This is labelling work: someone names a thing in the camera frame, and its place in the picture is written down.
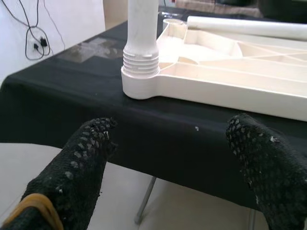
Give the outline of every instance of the table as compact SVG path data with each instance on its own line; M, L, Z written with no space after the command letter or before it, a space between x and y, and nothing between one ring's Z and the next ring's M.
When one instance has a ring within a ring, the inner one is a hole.
M167 9L179 14L230 17ZM235 18L246 18L234 15ZM162 31L159 16L158 34ZM227 121L241 111L171 98L124 95L123 23L64 53L10 75L0 91L0 141L61 148L81 123L114 117L119 144L112 163L257 209L228 148ZM249 113L281 131L304 154L307 123Z

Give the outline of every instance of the white plastic tube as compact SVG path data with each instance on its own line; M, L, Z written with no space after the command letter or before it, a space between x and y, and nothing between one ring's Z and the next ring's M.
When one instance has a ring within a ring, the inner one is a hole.
M158 7L159 0L129 0L128 40L122 74L146 78L159 72Z
M307 25L305 24L190 16L188 27L307 41Z

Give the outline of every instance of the black fabric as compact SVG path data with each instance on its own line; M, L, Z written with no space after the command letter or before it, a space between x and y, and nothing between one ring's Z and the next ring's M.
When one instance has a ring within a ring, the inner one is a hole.
M27 186L29 194L44 194L52 202L65 230L85 230L92 217L107 159L116 145L109 130L115 121L101 118L83 124L63 150ZM50 230L38 210L26 208L3 230Z
M220 17L166 10L181 14L182 19L190 14ZM162 19L159 16L158 32L162 31ZM113 39L123 47L127 23L96 38ZM112 163L257 208L224 134L227 120L240 111L164 97L128 98L122 91L122 61L92 57L74 63L53 57L9 76L0 90L0 141L62 148L83 122L114 117L119 125L113 138L119 148ZM307 123L252 115L284 132L297 149L307 149L303 141Z
M231 119L229 146L272 230L303 230L307 218L307 158L248 115Z

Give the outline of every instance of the orange rubber band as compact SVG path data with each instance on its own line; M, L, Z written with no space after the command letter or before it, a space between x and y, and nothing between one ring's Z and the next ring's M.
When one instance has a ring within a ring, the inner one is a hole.
M3 225L11 223L17 216L19 216L27 207L36 207L43 218L49 223L53 230L64 230L63 224L59 215L53 207L51 201L43 194L33 193L26 196L4 221Z

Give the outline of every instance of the white floor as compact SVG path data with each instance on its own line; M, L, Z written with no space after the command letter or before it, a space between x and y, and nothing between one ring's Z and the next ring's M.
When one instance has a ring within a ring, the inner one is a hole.
M26 184L60 149L0 143L0 222L19 201ZM133 219L151 176L107 164L103 193L89 230L247 230L249 209L157 179L140 226ZM255 230L267 230L257 213Z

